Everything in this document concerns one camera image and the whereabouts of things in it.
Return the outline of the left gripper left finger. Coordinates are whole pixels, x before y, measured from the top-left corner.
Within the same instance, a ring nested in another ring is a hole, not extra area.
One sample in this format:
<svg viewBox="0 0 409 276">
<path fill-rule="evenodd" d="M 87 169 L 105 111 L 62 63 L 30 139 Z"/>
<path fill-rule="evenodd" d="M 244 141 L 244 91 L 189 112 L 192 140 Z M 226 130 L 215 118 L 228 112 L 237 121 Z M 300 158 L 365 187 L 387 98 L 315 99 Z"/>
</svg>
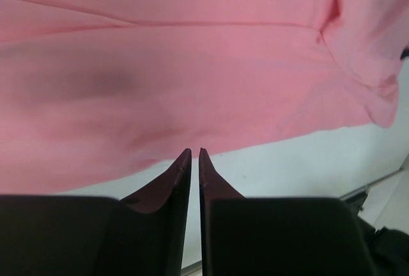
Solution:
<svg viewBox="0 0 409 276">
<path fill-rule="evenodd" d="M 117 200 L 1 196 L 2 275 L 179 275 L 192 153 Z"/>
</svg>

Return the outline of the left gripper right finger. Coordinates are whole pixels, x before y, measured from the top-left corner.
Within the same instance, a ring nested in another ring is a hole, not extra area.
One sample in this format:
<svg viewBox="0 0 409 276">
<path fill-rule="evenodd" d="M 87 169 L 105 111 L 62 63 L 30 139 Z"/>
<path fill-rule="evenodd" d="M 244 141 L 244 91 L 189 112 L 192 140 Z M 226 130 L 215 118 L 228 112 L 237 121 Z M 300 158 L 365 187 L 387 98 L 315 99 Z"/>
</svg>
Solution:
<svg viewBox="0 0 409 276">
<path fill-rule="evenodd" d="M 376 275 L 356 217 L 331 197 L 244 197 L 199 154 L 205 275 Z"/>
</svg>

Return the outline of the light pink t shirt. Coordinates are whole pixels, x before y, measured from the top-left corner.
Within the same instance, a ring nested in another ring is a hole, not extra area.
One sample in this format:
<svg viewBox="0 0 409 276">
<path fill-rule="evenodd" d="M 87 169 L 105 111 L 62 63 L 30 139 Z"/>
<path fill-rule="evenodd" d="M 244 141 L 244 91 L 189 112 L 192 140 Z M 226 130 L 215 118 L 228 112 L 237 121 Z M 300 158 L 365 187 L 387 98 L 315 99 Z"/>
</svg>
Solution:
<svg viewBox="0 0 409 276">
<path fill-rule="evenodd" d="M 408 0 L 1 0 L 1 192 L 393 124 Z"/>
</svg>

